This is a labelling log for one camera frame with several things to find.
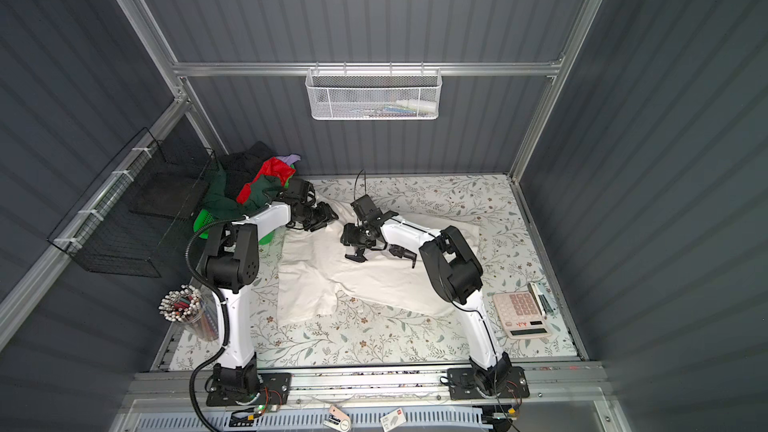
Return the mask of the white printed t shirt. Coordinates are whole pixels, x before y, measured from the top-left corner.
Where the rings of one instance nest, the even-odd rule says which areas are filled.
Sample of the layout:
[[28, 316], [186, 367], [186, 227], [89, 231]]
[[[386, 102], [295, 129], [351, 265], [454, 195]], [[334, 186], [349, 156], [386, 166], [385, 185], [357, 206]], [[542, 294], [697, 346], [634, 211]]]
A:
[[315, 231], [289, 230], [277, 262], [277, 322], [289, 325], [337, 310], [338, 294], [428, 316], [444, 316], [453, 307], [434, 291], [422, 261], [393, 257], [388, 252], [365, 253], [364, 263], [345, 258], [340, 242], [343, 226], [355, 221], [349, 204], [326, 201], [339, 216]]

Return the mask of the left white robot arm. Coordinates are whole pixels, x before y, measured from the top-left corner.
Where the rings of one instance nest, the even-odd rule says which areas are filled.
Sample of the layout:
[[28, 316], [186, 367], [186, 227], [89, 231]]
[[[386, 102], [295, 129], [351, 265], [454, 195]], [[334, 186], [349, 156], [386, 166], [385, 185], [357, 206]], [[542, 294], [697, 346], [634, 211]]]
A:
[[259, 241], [281, 227], [314, 232], [338, 219], [316, 198], [314, 185], [291, 179], [276, 198], [250, 215], [218, 220], [206, 232], [200, 266], [193, 276], [213, 293], [217, 304], [219, 350], [205, 363], [212, 368], [205, 385], [208, 406], [265, 403], [257, 354], [250, 335], [252, 284], [260, 267]]

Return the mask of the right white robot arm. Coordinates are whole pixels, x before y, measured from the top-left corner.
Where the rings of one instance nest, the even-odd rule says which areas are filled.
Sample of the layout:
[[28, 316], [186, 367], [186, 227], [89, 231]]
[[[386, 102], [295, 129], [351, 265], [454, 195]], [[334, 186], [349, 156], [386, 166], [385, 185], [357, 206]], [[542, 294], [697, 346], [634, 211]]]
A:
[[482, 296], [483, 269], [461, 231], [455, 226], [429, 228], [394, 211], [384, 212], [369, 195], [354, 200], [351, 207], [356, 222], [344, 225], [340, 242], [354, 252], [345, 258], [363, 263], [370, 250], [387, 252], [413, 266], [422, 263], [437, 296], [459, 312], [478, 392], [499, 395], [512, 365], [492, 334]]

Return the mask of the purple t shirt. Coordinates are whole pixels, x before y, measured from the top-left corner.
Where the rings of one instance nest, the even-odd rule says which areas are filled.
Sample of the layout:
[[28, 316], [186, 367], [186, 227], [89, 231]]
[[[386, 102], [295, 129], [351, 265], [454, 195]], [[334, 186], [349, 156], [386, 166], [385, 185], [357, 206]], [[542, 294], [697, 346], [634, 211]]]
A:
[[299, 154], [289, 154], [284, 156], [277, 156], [277, 159], [281, 160], [286, 165], [291, 166], [296, 162], [299, 162], [302, 159], [302, 157]]

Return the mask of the red t shirt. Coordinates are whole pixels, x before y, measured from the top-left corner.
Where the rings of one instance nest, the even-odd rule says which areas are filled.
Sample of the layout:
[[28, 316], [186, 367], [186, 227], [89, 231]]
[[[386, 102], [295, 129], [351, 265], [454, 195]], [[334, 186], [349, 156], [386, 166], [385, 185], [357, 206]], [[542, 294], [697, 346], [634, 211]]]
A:
[[294, 164], [288, 166], [277, 157], [272, 157], [263, 163], [254, 179], [243, 186], [235, 201], [240, 205], [263, 205], [278, 190], [286, 188], [295, 173]]

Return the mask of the black t shirt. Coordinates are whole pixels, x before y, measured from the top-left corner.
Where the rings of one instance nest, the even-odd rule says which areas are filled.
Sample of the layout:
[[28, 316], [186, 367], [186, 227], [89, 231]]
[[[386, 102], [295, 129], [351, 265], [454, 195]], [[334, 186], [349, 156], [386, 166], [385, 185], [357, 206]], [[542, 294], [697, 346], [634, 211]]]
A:
[[257, 141], [244, 152], [232, 153], [219, 160], [226, 173], [224, 195], [235, 199], [243, 186], [251, 182], [263, 163], [276, 155], [267, 144]]

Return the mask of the dark green t shirt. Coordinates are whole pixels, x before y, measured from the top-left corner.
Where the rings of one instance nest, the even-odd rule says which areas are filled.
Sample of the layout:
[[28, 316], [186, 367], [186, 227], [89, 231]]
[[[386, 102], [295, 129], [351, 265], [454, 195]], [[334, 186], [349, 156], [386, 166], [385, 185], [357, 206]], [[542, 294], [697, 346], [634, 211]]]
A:
[[216, 161], [206, 175], [209, 187], [200, 206], [216, 220], [253, 216], [277, 198], [294, 174], [292, 167], [276, 158], [269, 159], [254, 177], [227, 172]]

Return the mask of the green laundry basket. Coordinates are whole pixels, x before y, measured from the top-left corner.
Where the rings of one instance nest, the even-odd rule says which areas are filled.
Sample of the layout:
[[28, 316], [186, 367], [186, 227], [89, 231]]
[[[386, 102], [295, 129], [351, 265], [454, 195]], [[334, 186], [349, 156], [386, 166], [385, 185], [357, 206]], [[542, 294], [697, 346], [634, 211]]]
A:
[[[216, 221], [216, 218], [207, 209], [201, 209], [193, 223], [193, 231], [198, 232], [201, 228], [214, 221]], [[267, 245], [272, 241], [273, 238], [274, 231], [269, 232], [259, 240], [259, 244]]]

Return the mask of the white bottle in basket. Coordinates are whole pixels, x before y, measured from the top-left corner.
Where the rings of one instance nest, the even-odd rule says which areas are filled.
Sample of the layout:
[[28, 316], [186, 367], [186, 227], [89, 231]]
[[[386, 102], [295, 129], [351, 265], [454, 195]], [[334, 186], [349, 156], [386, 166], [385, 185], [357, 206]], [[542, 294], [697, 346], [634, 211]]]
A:
[[397, 100], [395, 104], [403, 109], [414, 111], [418, 115], [435, 114], [438, 111], [438, 103], [421, 99]]

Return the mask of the cup of markers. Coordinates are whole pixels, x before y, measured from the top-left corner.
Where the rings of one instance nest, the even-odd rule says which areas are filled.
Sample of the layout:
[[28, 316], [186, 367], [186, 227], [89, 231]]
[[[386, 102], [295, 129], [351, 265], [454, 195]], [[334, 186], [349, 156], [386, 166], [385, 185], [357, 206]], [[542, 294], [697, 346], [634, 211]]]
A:
[[200, 340], [216, 342], [219, 339], [217, 305], [211, 293], [193, 285], [182, 285], [160, 300], [158, 311], [167, 321], [180, 324]]

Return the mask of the pink calculator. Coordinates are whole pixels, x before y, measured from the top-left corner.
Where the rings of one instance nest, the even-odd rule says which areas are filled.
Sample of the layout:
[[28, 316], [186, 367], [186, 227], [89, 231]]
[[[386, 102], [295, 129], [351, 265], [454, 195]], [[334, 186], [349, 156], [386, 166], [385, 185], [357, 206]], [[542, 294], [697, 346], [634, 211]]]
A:
[[545, 315], [531, 292], [497, 293], [492, 296], [492, 301], [502, 329], [510, 339], [551, 335]]

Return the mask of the white tag left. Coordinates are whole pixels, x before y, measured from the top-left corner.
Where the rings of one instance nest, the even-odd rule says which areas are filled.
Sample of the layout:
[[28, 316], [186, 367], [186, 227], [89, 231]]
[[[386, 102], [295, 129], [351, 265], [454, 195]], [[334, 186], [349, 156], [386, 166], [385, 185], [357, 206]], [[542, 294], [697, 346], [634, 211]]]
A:
[[335, 405], [331, 405], [323, 426], [336, 432], [350, 432], [352, 423], [350, 417]]

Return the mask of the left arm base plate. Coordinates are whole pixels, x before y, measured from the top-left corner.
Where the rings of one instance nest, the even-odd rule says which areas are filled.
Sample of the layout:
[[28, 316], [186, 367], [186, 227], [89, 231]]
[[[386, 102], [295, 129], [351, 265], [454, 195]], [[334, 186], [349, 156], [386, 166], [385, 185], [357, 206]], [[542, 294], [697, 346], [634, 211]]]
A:
[[292, 375], [288, 373], [246, 372], [244, 369], [214, 370], [206, 381], [209, 407], [275, 406], [286, 403]]

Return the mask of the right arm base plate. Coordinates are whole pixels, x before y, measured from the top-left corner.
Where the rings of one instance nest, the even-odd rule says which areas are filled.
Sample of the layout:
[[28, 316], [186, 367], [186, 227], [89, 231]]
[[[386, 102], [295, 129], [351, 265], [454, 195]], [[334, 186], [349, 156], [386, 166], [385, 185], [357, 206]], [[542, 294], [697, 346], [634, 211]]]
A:
[[512, 366], [502, 372], [485, 372], [472, 367], [450, 368], [440, 377], [440, 383], [449, 390], [452, 400], [503, 399], [516, 400], [530, 397], [528, 381], [523, 368]]

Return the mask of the aluminium mounting rail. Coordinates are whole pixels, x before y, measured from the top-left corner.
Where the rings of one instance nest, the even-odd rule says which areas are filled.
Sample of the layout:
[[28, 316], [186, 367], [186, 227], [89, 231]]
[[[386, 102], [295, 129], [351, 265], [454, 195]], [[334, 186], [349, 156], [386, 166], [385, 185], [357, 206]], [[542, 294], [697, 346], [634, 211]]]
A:
[[[449, 386], [441, 379], [458, 363], [368, 365], [353, 367], [283, 368], [288, 386], [272, 387], [269, 403], [304, 409], [336, 404], [341, 407], [449, 405]], [[536, 402], [593, 402], [615, 395], [599, 362], [523, 363], [524, 379], [512, 379], [524, 404]], [[120, 406], [131, 408], [187, 408], [191, 405], [190, 373], [137, 373]]]

